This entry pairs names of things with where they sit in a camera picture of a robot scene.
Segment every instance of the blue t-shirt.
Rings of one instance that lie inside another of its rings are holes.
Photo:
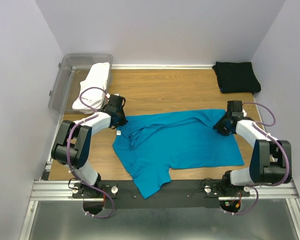
[[[145,199],[171,181],[170,168],[244,164],[234,136],[213,129],[224,113],[205,109],[126,118],[113,149]]]

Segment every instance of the white baseboard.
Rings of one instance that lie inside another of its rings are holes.
[[[113,64],[112,69],[211,69],[213,64],[172,65],[172,64]]]

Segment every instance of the wooden surface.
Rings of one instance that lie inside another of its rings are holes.
[[[81,81],[88,74],[80,73]],[[113,82],[109,93],[119,93],[126,98],[126,116],[158,114],[197,109],[226,109],[227,101],[253,102],[251,93],[227,93],[219,91],[217,77],[212,69],[117,69],[112,70]],[[260,121],[255,105],[245,105],[248,116]],[[83,114],[65,114],[64,120],[80,120]],[[116,131],[104,129],[91,139],[89,161],[101,174],[103,180],[131,180],[112,144]],[[239,145],[243,166],[200,167],[170,169],[173,180],[221,178],[227,170],[246,168],[250,164],[252,147],[240,136],[235,136]],[[68,169],[53,161],[49,180],[69,180]]]

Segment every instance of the white folded cloth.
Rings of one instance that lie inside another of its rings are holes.
[[[96,63],[92,65],[88,76],[82,82],[80,82],[80,94],[91,87],[98,87],[103,90],[107,90],[108,74],[109,74],[110,64],[109,62]],[[80,111],[84,114],[91,114],[90,108],[86,107],[81,103],[78,98],[73,102],[72,109]],[[94,109],[100,109],[104,103],[105,93],[100,89],[90,89],[82,95],[82,101],[93,107]]]

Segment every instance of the screw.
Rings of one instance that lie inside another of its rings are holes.
[[[72,193],[73,193],[73,194],[77,194],[78,192],[79,192],[78,189],[72,189]]]
[[[210,186],[205,186],[204,191],[208,194],[211,193],[211,187]]]
[[[244,188],[243,188],[243,190],[245,191],[245,192],[249,192],[250,191],[250,187],[248,187],[248,186],[245,186]]]
[[[117,192],[118,192],[118,187],[117,186],[113,186],[112,188],[111,188],[111,192],[113,193],[113,194],[116,194]]]

